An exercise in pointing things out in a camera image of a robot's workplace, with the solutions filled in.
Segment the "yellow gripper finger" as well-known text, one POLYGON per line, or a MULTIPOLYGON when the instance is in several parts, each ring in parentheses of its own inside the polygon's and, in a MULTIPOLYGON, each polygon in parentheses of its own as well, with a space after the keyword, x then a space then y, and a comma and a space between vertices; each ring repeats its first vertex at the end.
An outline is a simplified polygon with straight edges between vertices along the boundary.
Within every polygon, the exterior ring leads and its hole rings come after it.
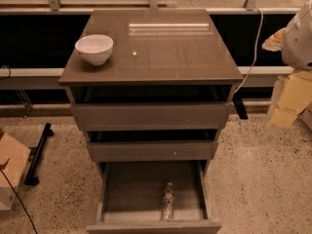
POLYGON ((280 51, 282 49, 284 33, 285 28, 281 28, 276 31, 263 42, 262 49, 270 52, 280 51))
POLYGON ((265 131, 281 134, 312 102, 312 73, 299 71, 276 80, 267 111, 265 131))

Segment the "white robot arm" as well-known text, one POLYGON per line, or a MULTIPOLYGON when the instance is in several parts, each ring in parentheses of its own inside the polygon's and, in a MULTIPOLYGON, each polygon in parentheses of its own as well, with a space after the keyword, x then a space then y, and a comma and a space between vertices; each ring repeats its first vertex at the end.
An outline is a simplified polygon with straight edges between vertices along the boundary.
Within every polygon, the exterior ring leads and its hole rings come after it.
POLYGON ((274 84, 265 130, 279 134, 288 129, 312 102, 312 0, 308 0, 288 25, 264 41, 266 51, 281 52, 293 72, 274 84))

